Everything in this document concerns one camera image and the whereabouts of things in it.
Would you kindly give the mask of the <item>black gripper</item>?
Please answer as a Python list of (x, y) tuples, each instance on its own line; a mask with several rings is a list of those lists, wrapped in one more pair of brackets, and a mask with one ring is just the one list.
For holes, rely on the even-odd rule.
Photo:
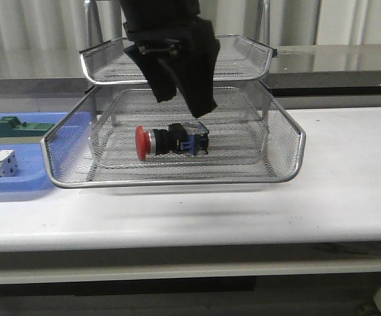
[(212, 112), (220, 43), (212, 22), (200, 17), (199, 1), (121, 1), (120, 6), (132, 42), (124, 52), (141, 70), (157, 102), (171, 100), (177, 87), (193, 117)]

